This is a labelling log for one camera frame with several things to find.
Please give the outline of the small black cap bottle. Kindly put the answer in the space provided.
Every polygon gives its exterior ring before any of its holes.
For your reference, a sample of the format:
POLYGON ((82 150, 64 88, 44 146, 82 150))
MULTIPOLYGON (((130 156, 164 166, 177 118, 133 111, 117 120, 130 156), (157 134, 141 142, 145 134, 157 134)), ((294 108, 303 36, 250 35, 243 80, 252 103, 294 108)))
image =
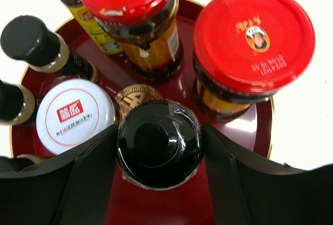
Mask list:
POLYGON ((1 49, 9 58, 26 62, 34 71, 53 74, 63 81, 72 78, 98 81, 97 67, 35 16, 21 15, 9 21, 1 33, 1 49))
POLYGON ((19 84, 1 81, 1 125, 31 125, 41 98, 19 84))

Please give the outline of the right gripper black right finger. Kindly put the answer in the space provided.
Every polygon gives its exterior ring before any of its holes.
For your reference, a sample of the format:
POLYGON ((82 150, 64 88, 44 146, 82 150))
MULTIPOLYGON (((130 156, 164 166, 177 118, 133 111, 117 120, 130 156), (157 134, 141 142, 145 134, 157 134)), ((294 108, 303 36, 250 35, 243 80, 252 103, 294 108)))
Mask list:
POLYGON ((332 165, 303 170, 262 157, 203 124, 217 224, 332 224, 332 165))

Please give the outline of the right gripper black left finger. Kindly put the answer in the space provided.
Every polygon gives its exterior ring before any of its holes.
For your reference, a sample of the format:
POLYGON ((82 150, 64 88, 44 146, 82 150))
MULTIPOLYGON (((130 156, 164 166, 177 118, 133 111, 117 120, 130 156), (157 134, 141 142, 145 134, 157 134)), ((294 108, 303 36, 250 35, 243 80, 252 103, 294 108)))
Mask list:
POLYGON ((112 125, 41 163, 1 173, 1 224, 104 224, 117 132, 112 125))

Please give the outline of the small white lid jar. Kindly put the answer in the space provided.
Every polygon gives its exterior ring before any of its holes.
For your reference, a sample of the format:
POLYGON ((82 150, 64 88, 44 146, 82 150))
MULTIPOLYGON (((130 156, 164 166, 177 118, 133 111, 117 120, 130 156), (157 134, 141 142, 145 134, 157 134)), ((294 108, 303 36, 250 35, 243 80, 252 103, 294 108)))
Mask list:
POLYGON ((43 98, 36 116, 41 144, 54 155, 86 142, 121 118, 115 99, 95 83, 71 79, 43 98))

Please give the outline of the yellow label brown bottle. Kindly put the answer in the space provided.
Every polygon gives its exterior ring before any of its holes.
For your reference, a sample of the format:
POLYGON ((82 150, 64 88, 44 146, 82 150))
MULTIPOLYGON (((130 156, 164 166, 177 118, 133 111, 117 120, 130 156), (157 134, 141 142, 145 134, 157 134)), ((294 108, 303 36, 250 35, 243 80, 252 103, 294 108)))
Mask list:
POLYGON ((95 20, 91 12, 81 0, 60 0, 71 12, 74 19, 94 41, 101 51, 109 56, 123 57, 125 55, 120 44, 112 39, 95 20))

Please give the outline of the small red lid jar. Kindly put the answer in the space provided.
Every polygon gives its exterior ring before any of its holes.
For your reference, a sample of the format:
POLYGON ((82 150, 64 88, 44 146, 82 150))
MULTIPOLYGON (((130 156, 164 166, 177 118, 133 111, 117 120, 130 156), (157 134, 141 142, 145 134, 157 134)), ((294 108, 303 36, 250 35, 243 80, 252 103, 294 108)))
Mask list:
POLYGON ((120 43, 131 65, 152 82, 178 72, 183 45, 176 15, 179 0, 82 0, 101 28, 120 43))

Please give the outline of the white bottle black cap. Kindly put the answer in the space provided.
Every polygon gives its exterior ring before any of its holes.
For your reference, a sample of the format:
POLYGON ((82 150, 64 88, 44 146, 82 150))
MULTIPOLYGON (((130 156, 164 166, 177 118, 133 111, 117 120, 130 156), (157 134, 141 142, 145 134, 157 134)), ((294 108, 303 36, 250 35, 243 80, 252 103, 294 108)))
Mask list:
POLYGON ((117 161, 122 178, 147 190, 169 190, 193 177, 203 159, 195 113, 172 100, 146 102, 121 121, 117 161))

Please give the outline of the red lid sauce jar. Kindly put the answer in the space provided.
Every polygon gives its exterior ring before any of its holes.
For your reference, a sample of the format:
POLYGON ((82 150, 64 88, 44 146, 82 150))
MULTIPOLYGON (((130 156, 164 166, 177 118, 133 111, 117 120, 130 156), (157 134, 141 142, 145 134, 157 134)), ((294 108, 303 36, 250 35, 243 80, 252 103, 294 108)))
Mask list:
POLYGON ((313 25, 295 0, 212 0, 194 28, 199 108, 218 120, 241 116, 295 81, 314 49, 313 25))

